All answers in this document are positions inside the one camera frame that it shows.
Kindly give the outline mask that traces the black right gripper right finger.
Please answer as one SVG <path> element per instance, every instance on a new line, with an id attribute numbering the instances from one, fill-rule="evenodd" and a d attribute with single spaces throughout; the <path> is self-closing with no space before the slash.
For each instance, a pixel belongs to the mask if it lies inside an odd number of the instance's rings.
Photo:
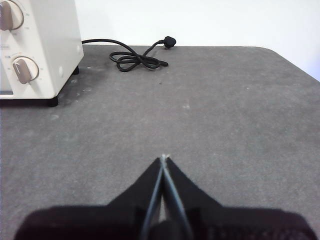
<path id="1" fill-rule="evenodd" d="M 314 240 L 316 234 L 295 212 L 222 205 L 193 183 L 168 157 L 173 195 L 195 240 Z"/>

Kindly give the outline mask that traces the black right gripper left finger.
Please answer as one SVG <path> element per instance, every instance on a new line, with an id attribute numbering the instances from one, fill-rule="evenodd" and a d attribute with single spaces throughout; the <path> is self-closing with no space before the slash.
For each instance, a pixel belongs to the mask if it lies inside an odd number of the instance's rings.
<path id="1" fill-rule="evenodd" d="M 156 158 L 124 192 L 105 205 L 60 205 L 30 213 L 16 240 L 138 240 L 159 215 L 162 166 Z"/>

